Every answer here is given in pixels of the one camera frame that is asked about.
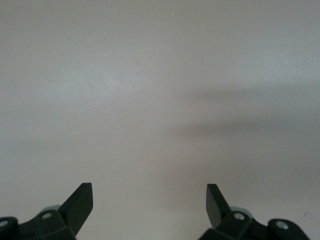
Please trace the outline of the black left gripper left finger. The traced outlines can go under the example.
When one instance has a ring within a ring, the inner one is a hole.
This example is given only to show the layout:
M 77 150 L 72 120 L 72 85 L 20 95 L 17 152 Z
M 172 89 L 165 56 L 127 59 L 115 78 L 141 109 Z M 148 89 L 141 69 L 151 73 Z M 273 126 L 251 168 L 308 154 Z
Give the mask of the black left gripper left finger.
M 18 226 L 19 240 L 75 240 L 93 209 L 93 187 L 82 183 L 58 207 L 43 210 Z

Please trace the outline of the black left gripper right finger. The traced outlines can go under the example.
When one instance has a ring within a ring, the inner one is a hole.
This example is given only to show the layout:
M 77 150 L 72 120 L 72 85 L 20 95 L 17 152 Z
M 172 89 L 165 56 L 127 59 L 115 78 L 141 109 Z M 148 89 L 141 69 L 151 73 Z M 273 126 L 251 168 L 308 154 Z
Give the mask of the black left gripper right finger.
M 268 228 L 241 207 L 230 207 L 216 184 L 206 187 L 206 212 L 211 228 L 200 240 L 268 240 Z

